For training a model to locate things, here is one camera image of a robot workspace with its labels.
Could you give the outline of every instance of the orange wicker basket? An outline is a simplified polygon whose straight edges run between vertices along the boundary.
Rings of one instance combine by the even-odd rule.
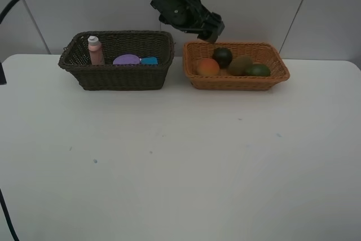
[[[222,69],[218,76],[199,76],[197,62],[211,58],[217,47],[226,47],[233,57],[249,55],[253,63],[262,63],[271,70],[270,77],[231,76]],[[289,79],[289,72],[277,50],[268,43],[259,42],[189,42],[183,48],[183,69],[192,85],[202,90],[269,90],[274,85]]]

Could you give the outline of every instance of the basket rim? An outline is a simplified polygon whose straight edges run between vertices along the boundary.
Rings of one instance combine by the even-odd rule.
[[[92,64],[67,64],[65,60],[67,59],[71,49],[73,49],[76,41],[85,35],[97,35],[97,34],[159,34],[161,36],[165,36],[168,38],[170,50],[170,57],[166,59],[162,64],[152,65],[152,64],[130,64],[130,65],[113,65],[113,64],[104,64],[104,65],[92,65]],[[64,48],[63,53],[60,56],[58,66],[61,69],[65,69],[67,71],[81,71],[81,70],[101,70],[101,71],[109,71],[109,70],[164,70],[165,68],[169,68],[174,59],[174,41],[173,37],[169,32],[166,31],[158,31],[158,30],[105,30],[105,31],[85,31],[76,34],[67,47]]]
[[[200,75],[195,75],[193,73],[189,72],[189,61],[187,61],[188,58],[188,46],[189,45],[194,45],[194,44],[200,44],[200,43],[205,43],[205,42],[201,42],[201,41],[193,41],[193,42],[186,42],[183,46],[183,69],[184,69],[184,73],[186,74],[186,76],[189,79],[192,80],[200,80],[200,81],[224,81],[224,80],[231,80],[231,81],[237,81],[237,82],[267,82],[267,81],[275,81],[278,80],[279,82],[282,81],[286,81],[290,78],[290,73],[288,71],[288,68],[286,67],[286,65],[283,62],[283,59],[280,57],[278,51],[276,50],[276,48],[273,47],[273,45],[267,43],[267,42],[217,42],[215,43],[215,45],[258,45],[258,46],[265,46],[270,48],[273,53],[276,55],[278,61],[281,64],[281,67],[283,69],[283,71],[285,72],[285,75],[283,76],[267,76],[267,77],[262,77],[262,76],[200,76]]]

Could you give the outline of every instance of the pink bottle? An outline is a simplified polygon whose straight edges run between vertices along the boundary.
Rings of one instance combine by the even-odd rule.
[[[90,36],[88,38],[89,43],[89,54],[92,65],[104,65],[104,56],[102,50],[102,43],[99,42],[99,39],[95,36]]]

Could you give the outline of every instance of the green fruit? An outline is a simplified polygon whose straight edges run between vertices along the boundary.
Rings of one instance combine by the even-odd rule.
[[[221,69],[227,68],[232,62],[233,55],[231,50],[225,47],[216,48],[213,52],[212,59],[218,62]]]
[[[270,76],[271,70],[264,64],[253,64],[244,71],[245,76]]]
[[[232,76],[241,76],[252,63],[252,58],[250,56],[239,56],[228,66],[228,73]]]

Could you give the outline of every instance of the white table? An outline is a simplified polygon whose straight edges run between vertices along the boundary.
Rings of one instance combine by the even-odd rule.
[[[0,187],[21,241],[361,240],[361,72],[286,60],[268,92],[84,91],[59,56],[0,86]],[[0,213],[0,240],[11,241]]]

